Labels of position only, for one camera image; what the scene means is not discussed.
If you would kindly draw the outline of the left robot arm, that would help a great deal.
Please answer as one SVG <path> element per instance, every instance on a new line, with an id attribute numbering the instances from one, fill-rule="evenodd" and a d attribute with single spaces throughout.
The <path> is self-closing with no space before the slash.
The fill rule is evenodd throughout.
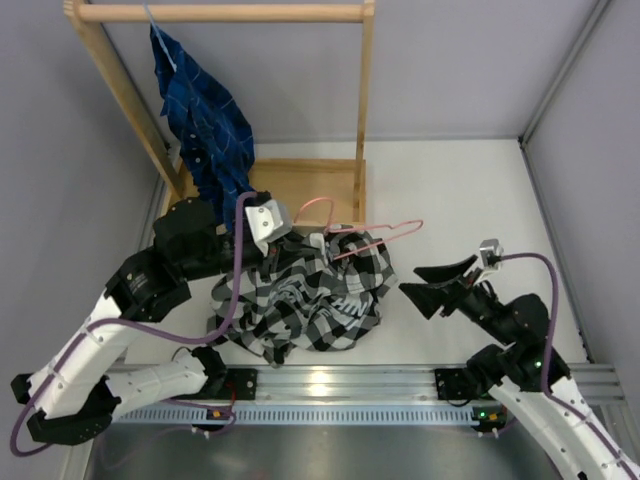
<path id="1" fill-rule="evenodd" d="M 214 208 L 198 198 L 176 202 L 153 224 L 152 244 L 127 258 L 107 281 L 93 311 L 49 363 L 11 382 L 22 405 L 10 437 L 17 457 L 21 428 L 40 449 L 76 446 L 103 433 L 115 420 L 156 402 L 213 399 L 223 393 L 227 367 L 211 342 L 231 323 L 203 337 L 188 338 L 159 329 L 176 307 L 191 298 L 192 281 L 229 273 L 231 301 L 239 298 L 243 269 L 272 254 L 273 244 L 292 229 L 286 206 L 267 192 L 240 195 L 232 229 L 221 233 Z M 109 369 L 142 334 L 191 346 L 162 365 L 112 374 Z"/>

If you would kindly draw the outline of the black white checkered shirt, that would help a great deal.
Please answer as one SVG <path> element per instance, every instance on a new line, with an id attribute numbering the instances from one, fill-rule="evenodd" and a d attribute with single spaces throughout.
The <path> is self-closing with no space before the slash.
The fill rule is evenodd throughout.
<path id="1" fill-rule="evenodd" d="M 276 255 L 211 291 L 207 328 L 234 315 L 216 344 L 233 342 L 277 368 L 294 349 L 350 350 L 382 322 L 380 303 L 397 282 L 387 246 L 367 232 L 286 235 Z"/>

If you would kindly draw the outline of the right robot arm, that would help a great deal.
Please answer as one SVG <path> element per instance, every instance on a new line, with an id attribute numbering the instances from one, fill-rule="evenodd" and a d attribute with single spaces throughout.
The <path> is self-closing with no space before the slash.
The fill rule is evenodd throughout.
<path id="1" fill-rule="evenodd" d="M 459 312 L 493 338 L 460 372 L 473 399 L 504 406 L 544 450 L 564 479 L 636 479 L 639 466 L 616 443 L 553 347 L 558 300 L 525 294 L 499 301 L 486 275 L 513 260 L 491 253 L 453 265 L 417 267 L 419 282 L 399 289 L 427 319 Z"/>

